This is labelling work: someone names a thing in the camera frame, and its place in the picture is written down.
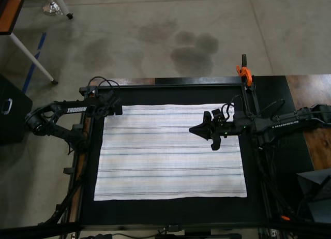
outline metal stand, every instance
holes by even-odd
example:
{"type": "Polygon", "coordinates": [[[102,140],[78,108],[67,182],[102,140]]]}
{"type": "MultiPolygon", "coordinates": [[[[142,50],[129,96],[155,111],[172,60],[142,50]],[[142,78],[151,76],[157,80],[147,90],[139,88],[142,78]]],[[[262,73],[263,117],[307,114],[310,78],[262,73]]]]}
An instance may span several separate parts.
{"type": "Polygon", "coordinates": [[[60,6],[62,12],[69,18],[72,19],[72,13],[69,12],[69,9],[67,8],[66,4],[64,3],[63,0],[56,0],[58,5],[60,6]]]}
{"type": "Polygon", "coordinates": [[[47,0],[47,4],[42,8],[43,13],[46,15],[62,15],[60,6],[54,0],[47,0]]]}
{"type": "Polygon", "coordinates": [[[40,69],[40,71],[46,75],[46,77],[52,82],[53,85],[57,85],[58,82],[54,80],[54,78],[47,72],[47,70],[40,64],[39,61],[30,53],[30,51],[24,46],[24,44],[14,35],[11,33],[9,37],[12,41],[19,47],[23,53],[40,69]]]}

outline black robotic arm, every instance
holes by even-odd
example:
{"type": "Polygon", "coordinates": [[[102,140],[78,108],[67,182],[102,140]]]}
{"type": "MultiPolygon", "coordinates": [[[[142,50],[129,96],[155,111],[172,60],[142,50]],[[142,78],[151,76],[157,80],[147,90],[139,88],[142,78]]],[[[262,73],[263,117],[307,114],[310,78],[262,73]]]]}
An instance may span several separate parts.
{"type": "Polygon", "coordinates": [[[30,112],[25,117],[25,127],[37,136],[55,136],[65,140],[74,151],[86,151],[86,137],[82,125],[73,125],[71,130],[57,125],[58,119],[65,114],[85,112],[88,117],[99,119],[108,115],[121,115],[122,105],[114,90],[82,101],[53,102],[30,112]]]}
{"type": "Polygon", "coordinates": [[[271,118],[249,116],[245,111],[236,111],[232,122],[227,121],[229,117],[225,117],[220,109],[212,113],[213,119],[212,115],[205,111],[203,123],[190,128],[189,131],[206,140],[212,139],[211,147],[214,151],[220,148],[221,136],[226,138],[249,133],[257,136],[259,147],[264,147],[298,130],[331,128],[331,106],[324,104],[311,108],[304,107],[292,113],[271,118]]]}

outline black cable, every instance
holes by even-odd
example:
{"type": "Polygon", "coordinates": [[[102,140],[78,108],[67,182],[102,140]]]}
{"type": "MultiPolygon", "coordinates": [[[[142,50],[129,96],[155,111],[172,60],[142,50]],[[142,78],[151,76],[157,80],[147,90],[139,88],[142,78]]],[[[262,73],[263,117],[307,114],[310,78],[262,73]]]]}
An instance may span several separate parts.
{"type": "Polygon", "coordinates": [[[115,84],[118,86],[118,89],[121,88],[120,85],[119,85],[116,81],[114,81],[114,80],[103,80],[103,81],[101,81],[101,82],[99,83],[98,87],[100,87],[101,84],[102,84],[103,82],[106,82],[106,81],[110,81],[110,82],[115,83],[115,84]]]}
{"type": "Polygon", "coordinates": [[[102,76],[95,76],[95,77],[91,78],[89,80],[87,86],[89,86],[91,84],[92,80],[95,80],[95,79],[103,79],[103,80],[107,81],[110,86],[112,86],[112,84],[109,82],[109,80],[107,80],[105,77],[102,77],[102,76]]]}
{"type": "Polygon", "coordinates": [[[221,112],[223,113],[223,108],[224,106],[227,105],[227,109],[226,109],[226,113],[227,113],[227,117],[225,118],[225,121],[227,121],[229,118],[230,118],[230,114],[229,114],[229,108],[230,106],[232,106],[234,108],[234,105],[232,104],[232,102],[236,99],[236,98],[240,98],[240,100],[242,101],[242,108],[243,108],[243,111],[244,111],[244,114],[246,115],[246,117],[248,118],[251,118],[248,114],[247,114],[247,107],[246,107],[246,104],[244,102],[244,98],[242,95],[236,95],[234,96],[231,101],[229,103],[225,103],[223,104],[222,108],[221,108],[221,112]]]}
{"type": "Polygon", "coordinates": [[[126,236],[128,238],[132,238],[132,239],[147,239],[147,238],[152,238],[152,237],[155,237],[159,234],[154,234],[154,235],[149,235],[149,236],[143,236],[143,237],[136,237],[136,236],[131,236],[131,235],[126,235],[126,234],[121,234],[121,233],[116,233],[116,234],[113,234],[113,236],[115,235],[122,235],[122,236],[126,236]]]}
{"type": "Polygon", "coordinates": [[[270,104],[268,104],[265,108],[263,108],[259,113],[257,113],[255,116],[259,116],[261,115],[263,112],[265,112],[267,109],[269,109],[271,106],[273,106],[274,104],[277,104],[278,102],[282,102],[282,104],[276,109],[276,111],[273,112],[273,114],[271,115],[271,117],[274,116],[274,113],[278,112],[280,108],[282,108],[282,106],[285,104],[285,100],[284,99],[278,99],[270,104]]]}
{"type": "Polygon", "coordinates": [[[282,101],[282,103],[280,104],[280,106],[271,114],[270,116],[270,120],[273,119],[273,117],[276,115],[276,113],[284,106],[285,104],[285,100],[284,99],[280,99],[279,101],[282,101]]]}

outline black box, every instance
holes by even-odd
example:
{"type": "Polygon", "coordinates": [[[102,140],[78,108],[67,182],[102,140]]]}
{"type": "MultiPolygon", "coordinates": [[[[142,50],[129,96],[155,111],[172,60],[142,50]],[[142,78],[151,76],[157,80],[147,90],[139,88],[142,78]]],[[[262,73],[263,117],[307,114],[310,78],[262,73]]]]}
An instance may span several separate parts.
{"type": "Polygon", "coordinates": [[[24,135],[24,118],[32,101],[0,75],[0,145],[20,142],[24,135]]]}

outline floor stain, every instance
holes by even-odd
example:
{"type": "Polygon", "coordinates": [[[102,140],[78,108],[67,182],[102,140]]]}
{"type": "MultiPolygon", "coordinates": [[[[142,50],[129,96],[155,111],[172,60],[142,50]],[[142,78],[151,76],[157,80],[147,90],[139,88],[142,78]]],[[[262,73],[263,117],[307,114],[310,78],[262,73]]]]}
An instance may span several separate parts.
{"type": "Polygon", "coordinates": [[[174,49],[170,58],[176,71],[183,76],[207,76],[213,69],[210,55],[195,47],[174,49]]]}
{"type": "Polygon", "coordinates": [[[218,51],[218,40],[210,34],[195,37],[194,33],[186,31],[179,32],[175,39],[178,44],[186,45],[170,54],[176,71],[182,76],[209,76],[214,66],[212,54],[218,51]]]}
{"type": "Polygon", "coordinates": [[[83,65],[87,70],[100,71],[113,65],[113,60],[108,53],[109,40],[101,38],[89,42],[83,50],[83,65]]]}
{"type": "Polygon", "coordinates": [[[175,39],[178,44],[190,45],[195,41],[195,34],[188,31],[181,31],[176,35],[175,39]]]}
{"type": "Polygon", "coordinates": [[[175,20],[166,20],[161,23],[152,23],[139,29],[137,38],[140,41],[157,44],[166,41],[178,29],[175,20]]]}
{"type": "Polygon", "coordinates": [[[218,51],[218,40],[209,33],[201,34],[195,41],[195,46],[209,54],[215,54],[218,51]]]}

